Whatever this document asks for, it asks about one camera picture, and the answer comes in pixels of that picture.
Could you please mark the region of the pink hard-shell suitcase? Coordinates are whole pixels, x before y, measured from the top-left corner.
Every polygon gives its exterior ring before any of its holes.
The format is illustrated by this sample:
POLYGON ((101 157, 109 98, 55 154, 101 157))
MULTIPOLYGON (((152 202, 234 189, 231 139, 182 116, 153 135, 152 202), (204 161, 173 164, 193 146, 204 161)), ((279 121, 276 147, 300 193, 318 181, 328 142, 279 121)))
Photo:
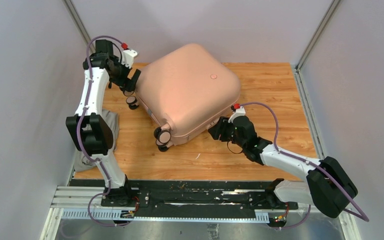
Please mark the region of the pink hard-shell suitcase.
POLYGON ((202 45, 186 44, 142 68, 130 109, 141 106, 157 124, 159 151, 189 142, 235 104, 241 81, 202 45))

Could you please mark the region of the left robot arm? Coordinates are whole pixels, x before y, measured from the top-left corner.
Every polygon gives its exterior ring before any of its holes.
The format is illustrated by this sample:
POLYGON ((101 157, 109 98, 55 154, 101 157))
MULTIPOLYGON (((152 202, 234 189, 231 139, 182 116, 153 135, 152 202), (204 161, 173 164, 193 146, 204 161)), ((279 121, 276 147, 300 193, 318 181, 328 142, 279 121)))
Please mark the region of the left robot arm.
POLYGON ((102 116, 107 86, 116 85, 125 96, 131 97, 141 74, 129 74, 138 52, 121 40, 109 36, 94 37, 86 47, 82 64, 84 86, 79 105, 65 125, 76 149, 100 170, 105 188, 102 197, 116 205, 126 207, 135 199, 128 177, 117 166, 113 147, 115 137, 102 116))

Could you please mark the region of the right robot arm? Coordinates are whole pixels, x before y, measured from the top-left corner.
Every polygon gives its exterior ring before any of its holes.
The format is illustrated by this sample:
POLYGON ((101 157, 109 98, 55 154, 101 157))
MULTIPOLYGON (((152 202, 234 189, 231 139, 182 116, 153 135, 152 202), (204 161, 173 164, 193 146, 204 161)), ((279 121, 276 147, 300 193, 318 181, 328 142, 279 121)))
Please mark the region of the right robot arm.
POLYGON ((222 116, 208 132, 214 140, 238 145, 248 160, 281 169, 301 180, 282 180, 275 185, 265 195, 266 204, 272 209, 285 202, 297 202, 315 206, 325 216, 336 218, 358 195, 357 187, 335 158, 305 157, 275 146, 258 136, 247 116, 233 121, 222 116))

